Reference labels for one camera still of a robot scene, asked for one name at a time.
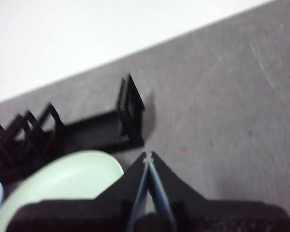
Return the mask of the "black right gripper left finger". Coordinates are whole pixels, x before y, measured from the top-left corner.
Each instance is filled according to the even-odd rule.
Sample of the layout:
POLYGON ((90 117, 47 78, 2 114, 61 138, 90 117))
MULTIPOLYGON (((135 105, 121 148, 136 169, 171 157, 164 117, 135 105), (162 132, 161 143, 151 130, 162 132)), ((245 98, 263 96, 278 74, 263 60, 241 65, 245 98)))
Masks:
POLYGON ((76 152, 30 176, 7 199, 7 232, 131 231, 144 211, 148 155, 128 170, 104 152, 76 152))

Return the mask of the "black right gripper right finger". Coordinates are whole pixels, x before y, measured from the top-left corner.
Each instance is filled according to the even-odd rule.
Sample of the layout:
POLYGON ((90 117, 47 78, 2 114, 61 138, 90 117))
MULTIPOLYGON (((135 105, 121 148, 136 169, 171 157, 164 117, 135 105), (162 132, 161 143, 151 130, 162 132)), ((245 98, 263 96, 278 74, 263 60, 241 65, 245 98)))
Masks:
POLYGON ((155 153, 152 164, 180 232, 290 232, 281 207, 255 201, 211 200, 180 179, 155 153))

